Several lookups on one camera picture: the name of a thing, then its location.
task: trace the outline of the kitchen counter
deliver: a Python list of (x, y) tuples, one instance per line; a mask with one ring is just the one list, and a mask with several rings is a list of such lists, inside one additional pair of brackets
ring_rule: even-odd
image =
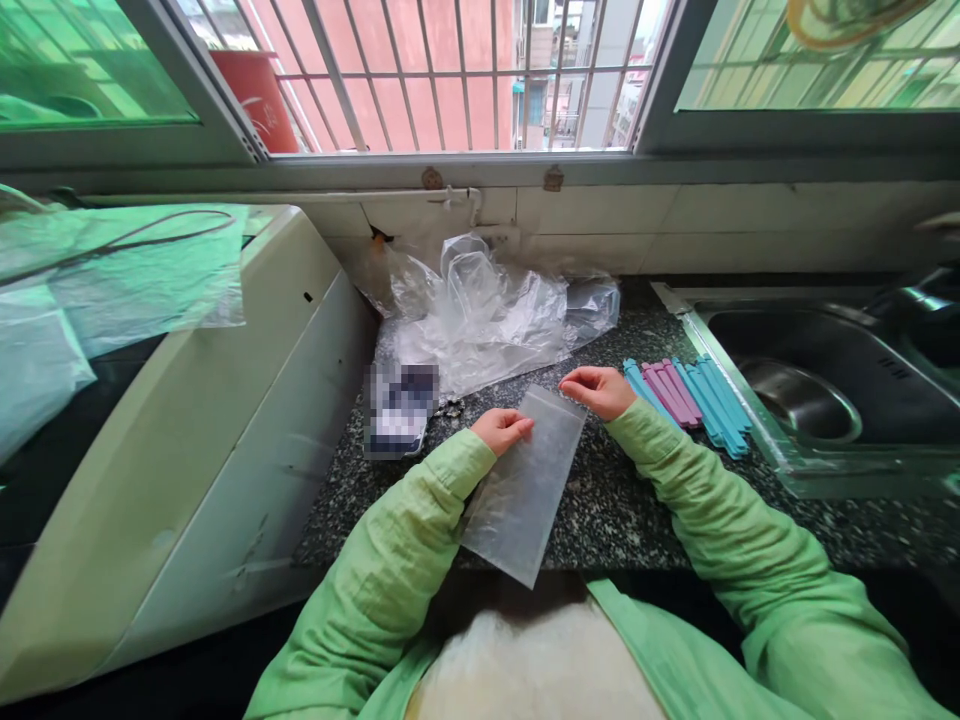
[[(670, 315), (644, 278), (622, 285), (619, 325), (557, 365), (505, 380), (465, 398), (462, 417), (433, 418), (424, 453), (470, 425), (491, 407), (516, 407), (527, 386), (536, 383), (559, 394), (557, 383), (580, 365), (620, 367), (696, 352), (680, 322)], [(694, 439), (709, 447), (702, 431)], [(799, 500), (784, 488), (751, 441), (749, 454), (723, 464), (738, 473), (772, 507), (810, 530), (839, 569), (904, 567), (955, 563), (960, 555), (960, 502), (910, 500)], [(350, 530), (370, 505), (416, 462), (370, 461), (363, 457), (363, 412), (358, 402), (321, 484), (295, 555), (299, 565), (333, 561)], [(461, 550), (455, 567), (487, 567)], [(545, 569), (689, 568), (673, 533), (670, 513), (649, 481), (637, 476), (626, 454), (593, 415), (588, 417), (556, 522), (547, 543)]]

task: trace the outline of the green jacket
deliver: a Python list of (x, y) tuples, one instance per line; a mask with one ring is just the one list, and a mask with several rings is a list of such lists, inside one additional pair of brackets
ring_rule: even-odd
[[(743, 628), (746, 670), (679, 618), (589, 590), (664, 712), (680, 718), (952, 718), (863, 585), (719, 457), (637, 401), (607, 430), (652, 479), (697, 574)], [(415, 638), (459, 546), (463, 503), (494, 463), (469, 430), (370, 507), (257, 685), (247, 718), (401, 720), (440, 648)]]

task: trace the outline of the fluffy white garment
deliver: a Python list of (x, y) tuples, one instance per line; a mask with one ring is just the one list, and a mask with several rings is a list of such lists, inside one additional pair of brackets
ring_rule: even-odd
[(636, 661), (596, 603), (533, 621), (484, 610), (450, 638), (406, 720), (666, 720)]

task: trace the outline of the window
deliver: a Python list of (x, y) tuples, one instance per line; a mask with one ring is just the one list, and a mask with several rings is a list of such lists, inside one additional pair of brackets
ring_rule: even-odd
[[(873, 179), (878, 158), (891, 179), (960, 167), (960, 0), (0, 0), (0, 64), (0, 170), (37, 182), (105, 169), (144, 187), (144, 172), (172, 188), (205, 169), (220, 187), (280, 189), (416, 187), (429, 165), (478, 185), (540, 184), (556, 163), (571, 184)], [(824, 162), (840, 170), (825, 177)]]
[[(669, 0), (178, 2), (215, 54), (269, 56), (296, 138), (278, 155), (626, 149), (630, 134), (613, 131), (613, 116), (620, 96), (642, 85), (669, 6)], [(522, 106), (532, 104), (528, 113), (512, 112), (518, 84)], [(551, 143), (551, 136), (565, 140)]]
[(678, 107), (956, 108), (957, 8), (956, 0), (936, 0), (895, 30), (856, 42), (866, 30), (852, 29), (846, 39), (831, 35), (809, 9), (796, 16), (793, 32), (787, 0), (717, 3)]
[(0, 132), (198, 123), (113, 0), (0, 0)]
[(638, 151), (913, 153), (960, 146), (960, 2), (717, 0), (678, 8)]
[(0, 0), (0, 66), (2, 169), (255, 156), (243, 111), (220, 95), (159, 3)]

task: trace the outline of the window frame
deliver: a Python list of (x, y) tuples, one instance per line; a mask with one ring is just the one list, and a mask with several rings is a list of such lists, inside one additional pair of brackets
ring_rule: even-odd
[(960, 151), (956, 110), (675, 110), (717, 0), (676, 0), (638, 115), (637, 155)]
[[(716, 142), (717, 138), (709, 137), (709, 144), (696, 152), (664, 151), (657, 145), (664, 137), (664, 120), (673, 115), (672, 108), (716, 0), (676, 0), (671, 5), (664, 20), (665, 38), (634, 123), (632, 151), (357, 153), (273, 158), (259, 143), (232, 95), (220, 94), (216, 81), (222, 82), (222, 78), (205, 46), (190, 31), (176, 0), (118, 3), (201, 115), (203, 125), (196, 126), (193, 137), (180, 135), (182, 143), (173, 140), (177, 136), (173, 131), (183, 127), (65, 131), (63, 135), (69, 137), (58, 141), (62, 154), (40, 149), (40, 143), (26, 142), (30, 139), (27, 133), (0, 135), (0, 152), (5, 150), (4, 137), (15, 137), (21, 155), (45, 160), (14, 171), (0, 158), (4, 182), (28, 192), (70, 185), (81, 194), (416, 189), (423, 187), (422, 177), (428, 168), (439, 171), (444, 184), (458, 187), (543, 186), (545, 174), (555, 168), (563, 173), (565, 185), (960, 179), (960, 153), (952, 148), (947, 152), (939, 147), (843, 148), (842, 152), (826, 154), (780, 147), (774, 152), (731, 152), (730, 147)], [(749, 113), (738, 111), (735, 115), (741, 118), (743, 112)], [(780, 111), (779, 117), (790, 112)], [(781, 121), (771, 123), (770, 118), (778, 112), (761, 114), (777, 130), (775, 126)], [(77, 142), (80, 132), (87, 138), (83, 144)], [(89, 140), (91, 133), (99, 135), (96, 141)], [(44, 132), (44, 143), (56, 135)], [(171, 142), (175, 143), (175, 152), (167, 151)], [(94, 149), (85, 150), (84, 145)]]
[(198, 53), (183, 18), (161, 0), (117, 0), (198, 122), (0, 132), (0, 171), (97, 171), (132, 167), (253, 166), (267, 159), (246, 114), (218, 89), (219, 72)]

